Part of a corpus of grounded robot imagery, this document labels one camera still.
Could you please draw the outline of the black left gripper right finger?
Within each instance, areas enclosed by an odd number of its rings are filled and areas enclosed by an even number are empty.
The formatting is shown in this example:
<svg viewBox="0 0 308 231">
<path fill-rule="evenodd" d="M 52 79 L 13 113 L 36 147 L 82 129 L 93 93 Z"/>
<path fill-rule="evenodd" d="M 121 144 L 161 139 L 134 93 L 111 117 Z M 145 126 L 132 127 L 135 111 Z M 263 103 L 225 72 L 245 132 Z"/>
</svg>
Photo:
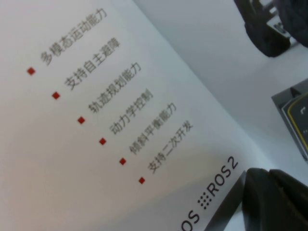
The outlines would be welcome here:
<svg viewBox="0 0 308 231">
<path fill-rule="evenodd" d="M 274 179 L 282 204 L 286 206 L 283 214 L 284 231 L 306 231 L 308 229 L 308 187 L 282 170 L 272 169 L 269 175 Z"/>
</svg>

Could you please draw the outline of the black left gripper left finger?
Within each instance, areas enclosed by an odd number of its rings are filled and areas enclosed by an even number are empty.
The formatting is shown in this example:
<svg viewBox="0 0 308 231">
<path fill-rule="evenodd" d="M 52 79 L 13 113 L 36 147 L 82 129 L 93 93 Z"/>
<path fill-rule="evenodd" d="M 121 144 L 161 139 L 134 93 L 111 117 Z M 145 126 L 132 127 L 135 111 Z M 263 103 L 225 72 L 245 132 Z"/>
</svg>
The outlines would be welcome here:
<svg viewBox="0 0 308 231">
<path fill-rule="evenodd" d="M 264 169 L 247 171 L 242 210 L 247 231 L 286 231 L 289 218 L 275 180 Z"/>
</svg>

